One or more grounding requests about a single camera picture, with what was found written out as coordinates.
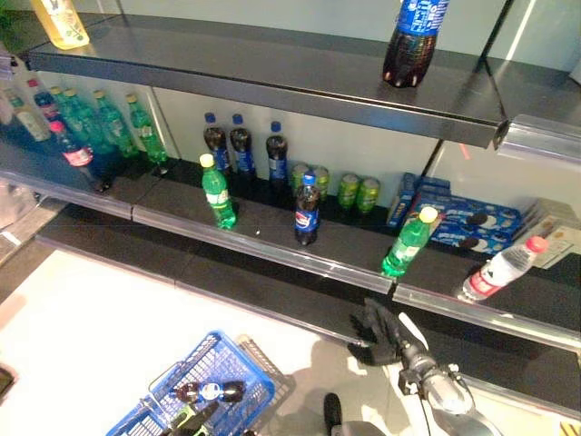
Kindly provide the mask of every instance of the red bottle cap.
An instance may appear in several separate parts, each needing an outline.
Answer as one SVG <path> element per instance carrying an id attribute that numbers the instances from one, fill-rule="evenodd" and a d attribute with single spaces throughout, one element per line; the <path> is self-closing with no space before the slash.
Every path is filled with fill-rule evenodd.
<path id="1" fill-rule="evenodd" d="M 542 253 L 548 248 L 548 241 L 540 236 L 532 236 L 527 239 L 527 248 L 531 252 Z"/>
<path id="2" fill-rule="evenodd" d="M 51 128 L 51 132 L 55 132 L 56 134 L 64 132 L 64 124 L 62 121 L 52 121 L 49 126 Z"/>

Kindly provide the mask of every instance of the green plastic bottle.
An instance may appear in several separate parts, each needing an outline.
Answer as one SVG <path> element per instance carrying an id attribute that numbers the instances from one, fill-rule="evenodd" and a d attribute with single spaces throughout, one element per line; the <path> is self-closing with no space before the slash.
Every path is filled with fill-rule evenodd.
<path id="1" fill-rule="evenodd" d="M 438 218 L 433 207 L 424 207 L 419 218 L 404 226 L 397 241 L 381 265 L 383 273 L 389 277 L 401 277 L 406 273 L 411 261 L 429 239 L 429 226 Z"/>
<path id="2" fill-rule="evenodd" d="M 202 187 L 216 217 L 216 223 L 222 229 L 231 229 L 236 224 L 236 214 L 232 209 L 226 179 L 216 169 L 214 156 L 211 154 L 200 156 L 200 164 L 203 167 Z"/>
<path id="3" fill-rule="evenodd" d="M 107 141 L 116 144 L 125 158 L 132 158 L 138 155 L 139 149 L 133 143 L 131 134 L 119 109 L 107 100 L 103 91 L 95 91 L 93 95 L 99 106 L 101 123 L 103 124 Z"/>
<path id="4" fill-rule="evenodd" d="M 74 88 L 69 88 L 64 91 L 64 95 L 70 106 L 71 116 L 77 124 L 80 123 L 83 126 L 83 130 L 87 136 L 86 142 L 93 149 L 93 153 L 113 153 L 115 151 L 115 145 L 109 144 L 105 139 L 103 128 L 99 124 L 93 108 L 81 101 Z"/>
<path id="5" fill-rule="evenodd" d="M 135 94 L 128 94 L 126 100 L 131 110 L 131 123 L 139 131 L 139 138 L 142 140 L 149 160 L 154 164 L 162 165 L 167 161 L 167 153 L 155 132 L 151 117 L 139 105 Z"/>

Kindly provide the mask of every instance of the blue bottle cap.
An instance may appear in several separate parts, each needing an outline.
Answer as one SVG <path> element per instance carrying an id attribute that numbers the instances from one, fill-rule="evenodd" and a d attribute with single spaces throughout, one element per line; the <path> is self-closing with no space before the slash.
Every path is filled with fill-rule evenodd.
<path id="1" fill-rule="evenodd" d="M 305 186 L 314 186 L 317 177 L 313 171 L 308 171 L 302 175 L 302 184 Z"/>

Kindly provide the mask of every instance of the blue bottle label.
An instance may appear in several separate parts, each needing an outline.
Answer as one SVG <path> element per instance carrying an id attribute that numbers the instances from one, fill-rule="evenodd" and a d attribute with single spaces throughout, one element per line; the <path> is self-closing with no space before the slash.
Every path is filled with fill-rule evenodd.
<path id="1" fill-rule="evenodd" d="M 219 150 L 212 150 L 212 154 L 214 156 L 214 163 L 217 170 L 224 171 L 230 167 L 230 157 L 228 156 L 227 149 L 221 148 Z"/>
<path id="2" fill-rule="evenodd" d="M 403 0 L 398 29 L 418 36 L 437 35 L 449 0 Z"/>
<path id="3" fill-rule="evenodd" d="M 236 163 L 238 164 L 238 170 L 243 173 L 249 173 L 254 171 L 254 159 L 252 159 L 251 152 L 236 152 Z"/>
<path id="4" fill-rule="evenodd" d="M 287 160 L 286 159 L 269 159 L 269 168 L 271 170 L 271 179 L 287 178 Z"/>
<path id="5" fill-rule="evenodd" d="M 297 209 L 294 217 L 294 228 L 301 232 L 312 232 L 319 225 L 319 209 L 316 211 L 303 211 L 302 209 Z"/>

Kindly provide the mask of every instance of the yellow bottle cap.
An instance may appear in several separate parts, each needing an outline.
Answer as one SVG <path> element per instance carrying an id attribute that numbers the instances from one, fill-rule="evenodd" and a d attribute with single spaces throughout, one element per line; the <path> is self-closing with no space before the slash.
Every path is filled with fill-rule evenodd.
<path id="1" fill-rule="evenodd" d="M 438 211 L 431 206 L 423 207 L 419 213 L 419 219 L 426 224 L 432 224 L 438 218 Z"/>
<path id="2" fill-rule="evenodd" d="M 212 156 L 211 154 L 203 154 L 200 156 L 200 164 L 204 167 L 204 168 L 210 168 L 211 166 L 214 166 L 214 156 Z"/>

